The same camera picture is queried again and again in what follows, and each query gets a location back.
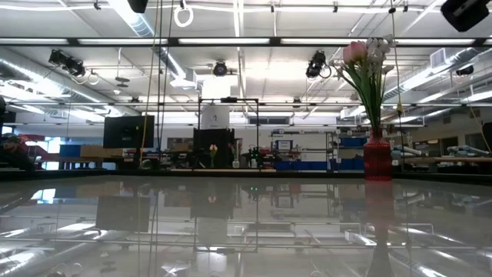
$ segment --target glass surface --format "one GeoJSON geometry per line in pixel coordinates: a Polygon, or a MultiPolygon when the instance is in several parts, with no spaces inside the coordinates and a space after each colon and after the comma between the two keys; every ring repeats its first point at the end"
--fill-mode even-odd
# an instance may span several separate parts
{"type": "Polygon", "coordinates": [[[492,189],[98,176],[6,182],[0,276],[492,275],[492,189]]]}

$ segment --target ventilation duct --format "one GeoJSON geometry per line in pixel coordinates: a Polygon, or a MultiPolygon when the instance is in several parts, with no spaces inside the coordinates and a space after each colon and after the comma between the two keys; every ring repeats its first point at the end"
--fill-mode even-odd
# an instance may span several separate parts
{"type": "Polygon", "coordinates": [[[454,48],[439,49],[430,55],[430,62],[427,67],[401,77],[399,87],[396,82],[388,85],[387,87],[389,89],[384,93],[383,101],[387,101],[390,98],[398,96],[398,94],[423,85],[443,73],[457,70],[467,64],[473,63],[476,57],[489,51],[490,48],[466,48],[460,51],[454,48]]]}
{"type": "MultiPolygon", "coordinates": [[[[130,26],[133,32],[141,38],[153,38],[155,30],[148,24],[145,15],[134,13],[127,1],[124,0],[108,0],[109,5],[121,16],[121,18],[130,26]]],[[[186,79],[187,72],[181,67],[176,59],[168,53],[164,47],[154,47],[151,49],[159,59],[168,65],[171,75],[176,79],[186,79]]]]}
{"type": "MultiPolygon", "coordinates": [[[[113,102],[114,100],[103,96],[83,85],[78,85],[71,79],[64,77],[56,72],[51,72],[35,62],[32,62],[21,55],[0,48],[0,66],[8,68],[10,72],[13,72],[14,82],[27,83],[24,79],[28,79],[29,83],[35,84],[36,89],[45,93],[46,95],[62,95],[66,92],[71,92],[73,95],[77,95],[79,98],[89,100],[90,102],[113,102]]],[[[133,109],[127,107],[117,107],[119,112],[123,115],[140,115],[133,109]]]]}

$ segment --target blue container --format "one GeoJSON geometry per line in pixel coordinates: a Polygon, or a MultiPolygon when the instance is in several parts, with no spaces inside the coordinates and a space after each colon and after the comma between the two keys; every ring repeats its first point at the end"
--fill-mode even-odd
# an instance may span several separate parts
{"type": "Polygon", "coordinates": [[[340,140],[340,145],[343,146],[343,147],[361,147],[362,145],[364,145],[363,143],[363,139],[365,138],[342,138],[340,140]]]}
{"type": "Polygon", "coordinates": [[[277,170],[291,170],[291,162],[275,162],[275,169],[277,170]]]}
{"type": "Polygon", "coordinates": [[[340,163],[340,170],[354,170],[354,160],[342,159],[340,163]]]}
{"type": "Polygon", "coordinates": [[[354,170],[364,170],[364,159],[362,158],[354,159],[354,170]]]}
{"type": "Polygon", "coordinates": [[[80,157],[80,145],[60,145],[60,157],[78,158],[80,157]]]}
{"type": "Polygon", "coordinates": [[[326,162],[311,162],[311,170],[326,170],[326,162]]]}
{"type": "Polygon", "coordinates": [[[293,170],[309,170],[309,162],[292,162],[293,170]]]}
{"type": "Polygon", "coordinates": [[[337,159],[330,159],[330,167],[331,170],[338,170],[337,159]]]}

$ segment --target tulip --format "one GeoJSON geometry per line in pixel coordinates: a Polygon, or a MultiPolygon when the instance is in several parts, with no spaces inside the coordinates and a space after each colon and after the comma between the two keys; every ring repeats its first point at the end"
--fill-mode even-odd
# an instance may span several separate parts
{"type": "Polygon", "coordinates": [[[344,48],[344,62],[345,64],[351,64],[359,62],[367,57],[367,48],[365,42],[351,42],[351,44],[344,48]]]}

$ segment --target black screen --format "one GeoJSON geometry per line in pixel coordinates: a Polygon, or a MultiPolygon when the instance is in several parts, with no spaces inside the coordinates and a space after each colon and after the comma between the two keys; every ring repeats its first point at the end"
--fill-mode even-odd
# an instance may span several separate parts
{"type": "Polygon", "coordinates": [[[106,118],[103,147],[140,148],[144,128],[146,129],[144,148],[152,148],[154,147],[154,116],[147,116],[147,125],[144,116],[106,118]]]}

